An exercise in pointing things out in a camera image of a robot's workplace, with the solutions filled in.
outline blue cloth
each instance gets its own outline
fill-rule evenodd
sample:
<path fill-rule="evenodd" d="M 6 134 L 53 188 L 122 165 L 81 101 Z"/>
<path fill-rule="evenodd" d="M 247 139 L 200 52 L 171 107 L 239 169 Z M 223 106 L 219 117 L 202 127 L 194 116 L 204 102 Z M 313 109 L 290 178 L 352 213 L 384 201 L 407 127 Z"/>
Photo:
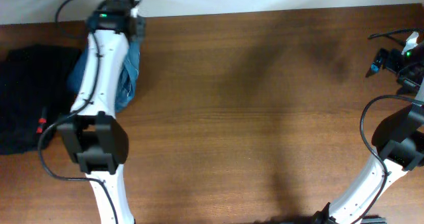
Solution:
<path fill-rule="evenodd" d="M 79 57 L 74 70 L 68 76 L 67 88 L 77 94 L 80 90 L 84 75 L 85 64 L 87 63 L 88 51 Z M 123 62 L 123 69 L 119 76 L 117 95 L 115 98 L 115 111 L 122 111 L 135 96 L 135 85 L 138 78 L 138 65 L 140 63 L 140 43 L 131 42 L 127 56 Z"/>

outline white arm segment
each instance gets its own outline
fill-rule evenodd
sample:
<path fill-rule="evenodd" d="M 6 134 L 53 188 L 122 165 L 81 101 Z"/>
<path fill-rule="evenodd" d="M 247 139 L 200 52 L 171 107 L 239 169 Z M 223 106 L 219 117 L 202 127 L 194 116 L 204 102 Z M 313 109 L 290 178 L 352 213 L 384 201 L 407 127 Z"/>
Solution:
<path fill-rule="evenodd" d="M 97 87 L 91 101 L 78 115 L 97 115 L 104 111 L 106 115 L 115 117 L 115 96 L 119 76 L 123 69 L 123 61 L 128 53 L 128 40 L 123 33 L 116 34 L 113 30 L 97 30 L 95 37 L 100 46 L 100 72 Z M 97 69 L 97 48 L 93 35 L 88 37 L 88 58 L 85 66 L 81 88 L 71 111 L 80 108 L 88 99 L 94 85 L 94 77 Z"/>
<path fill-rule="evenodd" d="M 114 175 L 110 175 L 108 171 L 92 171 L 91 174 L 86 174 L 86 176 L 103 181 L 115 206 L 119 224 L 134 224 L 134 217 L 131 214 L 125 193 L 123 172 L 124 165 L 120 164 Z M 112 207 L 103 188 L 97 182 L 90 182 L 90 184 L 99 208 L 101 224 L 115 224 Z"/>
<path fill-rule="evenodd" d="M 386 164 L 390 175 L 383 192 L 396 180 L 407 174 L 407 171 L 403 171 L 403 167 L 395 162 L 386 159 L 384 164 Z M 371 155 L 365 168 L 348 190 L 330 204 L 329 217 L 334 217 L 339 224 L 351 224 L 360 217 L 376 197 L 383 182 L 383 174 L 382 165 Z"/>

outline wooden tabletop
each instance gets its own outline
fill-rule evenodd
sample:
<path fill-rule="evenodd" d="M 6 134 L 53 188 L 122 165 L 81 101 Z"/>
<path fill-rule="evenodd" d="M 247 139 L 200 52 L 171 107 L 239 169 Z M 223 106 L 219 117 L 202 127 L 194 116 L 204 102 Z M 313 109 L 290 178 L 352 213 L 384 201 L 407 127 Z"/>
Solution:
<path fill-rule="evenodd" d="M 400 48 L 367 36 L 423 25 L 421 5 L 147 19 L 136 97 L 117 115 L 130 139 L 125 184 L 136 222 L 252 223 L 321 210 L 370 155 L 362 109 L 399 88 L 387 71 L 365 78 L 379 48 Z M 52 24 L 0 27 L 2 56 L 35 42 L 84 46 Z M 368 138 L 405 105 L 373 106 Z M 60 137 L 44 153 L 55 172 L 82 175 Z M 50 178 L 35 152 L 0 156 L 0 167 L 2 223 L 100 222 L 90 185 Z M 417 168 L 370 214 L 422 223 L 423 208 Z"/>

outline black cloth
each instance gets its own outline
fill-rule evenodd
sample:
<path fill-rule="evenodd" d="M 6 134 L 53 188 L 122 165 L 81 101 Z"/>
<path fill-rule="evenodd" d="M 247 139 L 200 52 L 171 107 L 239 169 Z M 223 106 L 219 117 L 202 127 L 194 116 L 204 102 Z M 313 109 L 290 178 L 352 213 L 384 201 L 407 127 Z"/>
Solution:
<path fill-rule="evenodd" d="M 36 150 L 39 119 L 47 120 L 45 129 L 69 113 L 74 95 L 66 91 L 66 78 L 80 54 L 77 48 L 34 45 L 10 51 L 0 63 L 0 154 Z"/>

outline wooden table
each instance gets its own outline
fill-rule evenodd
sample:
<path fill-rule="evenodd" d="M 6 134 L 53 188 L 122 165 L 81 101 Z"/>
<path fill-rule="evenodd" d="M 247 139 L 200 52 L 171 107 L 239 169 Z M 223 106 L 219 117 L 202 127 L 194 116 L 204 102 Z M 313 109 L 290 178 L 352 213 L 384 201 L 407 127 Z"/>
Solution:
<path fill-rule="evenodd" d="M 399 87 L 387 71 L 365 79 L 380 47 L 399 48 L 367 36 L 423 19 L 421 5 L 147 19 L 136 97 L 117 115 L 130 138 L 125 182 L 137 223 L 252 223 L 321 210 L 370 155 L 362 109 Z M 0 27 L 3 56 L 34 42 L 84 46 L 52 24 Z M 368 137 L 405 105 L 373 106 Z M 45 156 L 57 173 L 81 176 L 59 137 Z M 0 167 L 2 223 L 99 223 L 91 187 L 48 177 L 35 152 L 1 156 Z M 423 208 L 416 169 L 370 214 L 422 223 Z"/>

